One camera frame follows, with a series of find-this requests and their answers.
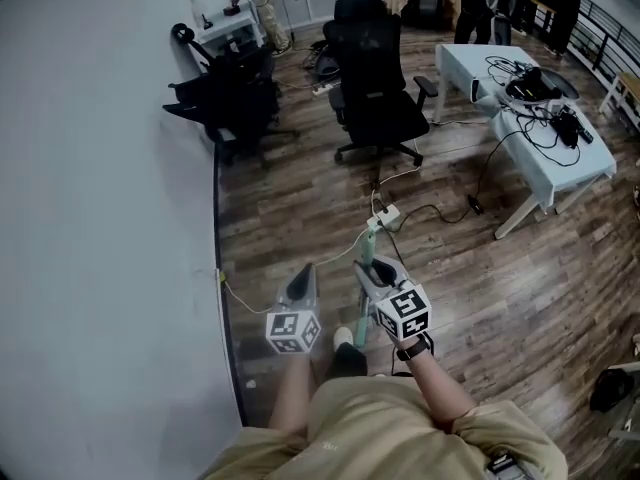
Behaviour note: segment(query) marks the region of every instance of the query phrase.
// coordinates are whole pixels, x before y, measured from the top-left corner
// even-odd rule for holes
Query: chair armrest
[[[435,98],[438,95],[438,89],[426,76],[414,76],[413,81],[429,98]]]
[[[429,98],[434,98],[438,95],[438,89],[436,86],[431,83],[431,81],[425,76],[414,76],[413,81],[418,84],[420,87],[420,94],[418,95],[418,107],[422,110],[424,106],[424,100],[429,96]]]
[[[339,85],[337,87],[333,87],[329,91],[329,104],[331,105],[331,108],[336,112],[344,110],[344,96],[342,95],[342,89]]]

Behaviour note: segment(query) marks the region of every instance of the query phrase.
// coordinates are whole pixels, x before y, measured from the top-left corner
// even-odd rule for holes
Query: person in black clothing
[[[462,12],[456,25],[456,44],[469,42],[471,32],[476,29],[476,44],[489,44],[493,12],[486,0],[462,0]]]
[[[549,50],[554,55],[563,55],[567,50],[571,31],[578,22],[580,0],[555,0],[556,14],[549,32]]]

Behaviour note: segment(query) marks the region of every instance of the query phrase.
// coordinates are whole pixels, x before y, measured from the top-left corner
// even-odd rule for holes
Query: person wearing khaki pants
[[[240,0],[231,0],[233,5],[238,5]],[[267,33],[267,40],[275,49],[276,55],[283,54],[291,48],[291,42],[285,34],[282,26],[276,18],[276,10],[273,0],[251,0],[258,11],[258,18]]]

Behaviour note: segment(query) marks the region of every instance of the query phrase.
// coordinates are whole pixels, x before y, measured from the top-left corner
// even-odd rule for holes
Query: railing
[[[538,8],[536,24],[544,27],[545,17],[545,11]],[[640,41],[591,0],[580,2],[568,49],[607,90],[622,72],[640,76]],[[633,98],[628,97],[626,103],[629,111],[640,117]]]

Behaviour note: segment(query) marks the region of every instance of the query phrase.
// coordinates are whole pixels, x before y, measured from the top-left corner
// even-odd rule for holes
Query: wristwatch
[[[408,361],[409,359],[416,357],[425,349],[429,350],[431,355],[433,355],[433,340],[426,332],[418,335],[418,342],[416,344],[411,345],[406,350],[398,350],[396,355],[400,361]]]

